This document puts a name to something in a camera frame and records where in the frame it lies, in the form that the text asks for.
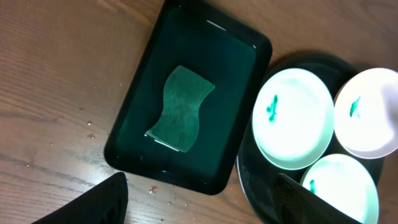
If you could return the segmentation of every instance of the black plate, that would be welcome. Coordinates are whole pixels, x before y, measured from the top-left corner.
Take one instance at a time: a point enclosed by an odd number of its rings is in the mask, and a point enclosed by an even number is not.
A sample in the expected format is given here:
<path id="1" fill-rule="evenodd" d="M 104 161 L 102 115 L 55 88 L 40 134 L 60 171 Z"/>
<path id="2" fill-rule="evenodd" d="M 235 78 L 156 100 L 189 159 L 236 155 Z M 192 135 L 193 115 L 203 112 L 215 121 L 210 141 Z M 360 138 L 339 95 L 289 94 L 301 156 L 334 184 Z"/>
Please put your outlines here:
<path id="1" fill-rule="evenodd" d="M 203 1 L 166 1 L 105 145 L 108 164 L 204 194 L 220 193 L 271 53 L 265 36 Z M 198 137 L 188 152 L 144 136 L 160 117 L 165 81 L 179 65 L 215 85 L 200 106 Z"/>
<path id="2" fill-rule="evenodd" d="M 302 68 L 316 74 L 326 84 L 332 97 L 336 96 L 344 83 L 357 74 L 350 64 L 334 56 L 321 53 L 302 53 L 283 58 L 276 63 L 276 66 L 267 73 L 264 83 L 277 72 L 287 68 Z M 343 149 L 333 135 L 331 143 L 322 157 L 334 153 L 352 156 Z M 373 181 L 377 184 L 383 159 L 365 160 L 356 157 L 355 159 L 367 168 Z M 307 168 L 283 170 L 269 163 L 256 146 L 251 121 L 246 128 L 236 162 L 243 191 L 254 211 L 264 223 L 279 223 L 272 199 L 277 174 L 286 174 L 296 182 L 300 182 Z"/>

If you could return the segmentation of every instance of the green sponge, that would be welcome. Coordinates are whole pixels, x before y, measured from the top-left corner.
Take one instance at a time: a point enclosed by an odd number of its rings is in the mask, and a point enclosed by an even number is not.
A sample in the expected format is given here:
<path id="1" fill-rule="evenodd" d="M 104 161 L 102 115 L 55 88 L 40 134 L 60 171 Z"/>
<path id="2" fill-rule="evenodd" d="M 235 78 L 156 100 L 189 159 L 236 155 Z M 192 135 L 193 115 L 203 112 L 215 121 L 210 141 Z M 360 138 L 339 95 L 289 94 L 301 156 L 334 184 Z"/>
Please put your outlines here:
<path id="1" fill-rule="evenodd" d="M 214 87 L 179 65 L 164 85 L 162 114 L 146 134 L 169 148 L 187 152 L 198 136 L 199 107 Z"/>

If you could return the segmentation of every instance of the black round tray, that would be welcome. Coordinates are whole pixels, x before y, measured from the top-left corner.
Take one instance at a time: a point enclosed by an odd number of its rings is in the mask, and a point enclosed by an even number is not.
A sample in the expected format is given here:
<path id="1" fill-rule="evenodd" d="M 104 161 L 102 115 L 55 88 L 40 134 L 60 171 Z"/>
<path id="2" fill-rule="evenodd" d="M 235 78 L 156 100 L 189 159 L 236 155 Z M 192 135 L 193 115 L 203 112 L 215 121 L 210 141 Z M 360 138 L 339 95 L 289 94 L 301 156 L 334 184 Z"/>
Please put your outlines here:
<path id="1" fill-rule="evenodd" d="M 339 89 L 358 73 L 350 64 L 332 55 L 301 53 L 279 60 L 276 66 L 267 72 L 263 82 L 265 83 L 271 76 L 287 68 L 302 68 L 316 74 L 328 87 L 333 98 Z M 333 135 L 322 157 L 334 153 L 346 154 L 353 157 L 343 149 L 335 135 Z M 357 157 L 354 158 L 367 168 L 377 185 L 382 170 L 383 159 L 366 160 Z M 251 120 L 246 128 L 236 163 L 243 192 L 253 210 L 264 223 L 279 223 L 272 199 L 272 191 L 277 174 L 286 174 L 296 182 L 300 182 L 308 167 L 300 170 L 283 170 L 268 162 L 256 146 L 252 133 Z"/>

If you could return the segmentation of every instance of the wooden surface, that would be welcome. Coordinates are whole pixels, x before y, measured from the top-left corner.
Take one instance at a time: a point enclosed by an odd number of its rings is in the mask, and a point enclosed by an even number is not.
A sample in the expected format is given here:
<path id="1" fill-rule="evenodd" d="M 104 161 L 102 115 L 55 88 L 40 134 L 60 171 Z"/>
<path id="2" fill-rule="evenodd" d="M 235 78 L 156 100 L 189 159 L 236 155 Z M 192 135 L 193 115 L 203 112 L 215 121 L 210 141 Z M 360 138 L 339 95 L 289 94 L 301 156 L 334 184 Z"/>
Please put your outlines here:
<path id="1" fill-rule="evenodd" d="M 267 35 L 273 61 L 298 50 L 324 50 L 359 70 L 398 70 L 396 0 L 211 3 Z M 0 0 L 0 223 L 37 220 L 116 172 L 103 160 L 103 146 L 161 5 Z M 235 169 L 214 197 L 127 177 L 126 223 L 260 223 Z M 156 194 L 149 194 L 151 185 Z M 378 187 L 380 223 L 398 219 L 397 188 L 395 153 Z"/>

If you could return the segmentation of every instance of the bowl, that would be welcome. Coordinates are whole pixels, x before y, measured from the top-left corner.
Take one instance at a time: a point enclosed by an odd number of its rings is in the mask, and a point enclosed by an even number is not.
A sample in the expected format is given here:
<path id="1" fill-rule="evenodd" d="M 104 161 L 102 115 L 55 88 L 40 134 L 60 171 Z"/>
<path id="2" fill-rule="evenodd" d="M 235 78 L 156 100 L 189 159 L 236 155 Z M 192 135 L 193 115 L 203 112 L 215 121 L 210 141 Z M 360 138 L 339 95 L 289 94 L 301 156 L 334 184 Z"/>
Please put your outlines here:
<path id="1" fill-rule="evenodd" d="M 377 223 L 377 189 L 356 159 L 343 154 L 325 156 L 308 168 L 300 184 L 358 222 Z"/>
<path id="2" fill-rule="evenodd" d="M 254 140 L 281 169 L 303 169 L 320 158 L 333 135 L 333 100 L 312 72 L 290 68 L 261 88 L 252 114 Z"/>
<path id="3" fill-rule="evenodd" d="M 373 68 L 348 81 L 335 99 L 335 134 L 352 155 L 376 159 L 398 147 L 398 73 Z"/>

